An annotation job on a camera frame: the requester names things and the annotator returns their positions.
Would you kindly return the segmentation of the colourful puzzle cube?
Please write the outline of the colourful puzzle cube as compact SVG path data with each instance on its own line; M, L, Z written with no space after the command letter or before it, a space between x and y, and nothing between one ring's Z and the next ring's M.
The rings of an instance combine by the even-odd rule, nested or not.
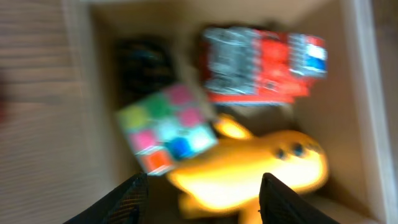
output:
M160 176L218 140L191 91L176 84L117 113L132 153L148 175Z

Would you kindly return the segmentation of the red toy fire truck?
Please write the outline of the red toy fire truck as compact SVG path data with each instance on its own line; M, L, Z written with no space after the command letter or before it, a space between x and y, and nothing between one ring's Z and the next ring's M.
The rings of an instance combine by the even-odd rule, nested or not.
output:
M214 104L292 103L327 75L325 41L314 35L209 27L201 46L203 84Z

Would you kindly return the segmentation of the black round dial toy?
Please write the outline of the black round dial toy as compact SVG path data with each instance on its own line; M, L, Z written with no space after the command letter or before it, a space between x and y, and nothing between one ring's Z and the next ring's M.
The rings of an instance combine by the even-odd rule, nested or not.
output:
M148 39L116 42L116 61L123 90L146 95L177 81L168 49Z

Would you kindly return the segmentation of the white cardboard box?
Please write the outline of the white cardboard box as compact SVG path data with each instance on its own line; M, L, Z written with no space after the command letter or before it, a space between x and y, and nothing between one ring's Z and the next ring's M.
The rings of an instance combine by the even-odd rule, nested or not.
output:
M330 161L327 184L308 201L341 223L397 222L397 36L375 22L392 15L396 1L65 1L65 15L80 66L87 106L89 150L98 181L89 204L137 172L137 162L112 117L117 107L118 37L158 35L167 40L183 81L205 102L193 65L193 40L207 24L269 26L326 40L329 74L307 98L279 110L235 107L260 133L295 126L320 141Z

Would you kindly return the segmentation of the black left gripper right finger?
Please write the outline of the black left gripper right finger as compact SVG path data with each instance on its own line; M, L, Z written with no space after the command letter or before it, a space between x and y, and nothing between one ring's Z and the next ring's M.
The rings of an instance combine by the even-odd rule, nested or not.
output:
M338 224L268 172L262 176L259 205L263 224Z

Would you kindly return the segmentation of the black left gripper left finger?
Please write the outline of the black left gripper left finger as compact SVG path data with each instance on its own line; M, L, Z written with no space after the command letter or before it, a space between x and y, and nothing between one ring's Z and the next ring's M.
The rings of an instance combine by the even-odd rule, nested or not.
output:
M142 224L148 194L147 175L135 174L65 224Z

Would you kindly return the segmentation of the orange dinosaur toy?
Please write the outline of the orange dinosaur toy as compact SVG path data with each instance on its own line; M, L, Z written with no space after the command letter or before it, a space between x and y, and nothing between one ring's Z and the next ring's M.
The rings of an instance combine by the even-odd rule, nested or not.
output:
M257 137L227 114L213 126L222 135L218 144L166 175L182 192L178 207L184 218L239 212L240 223L260 223L256 212L263 174L298 194L318 190L328 180L324 150L304 133L282 130Z

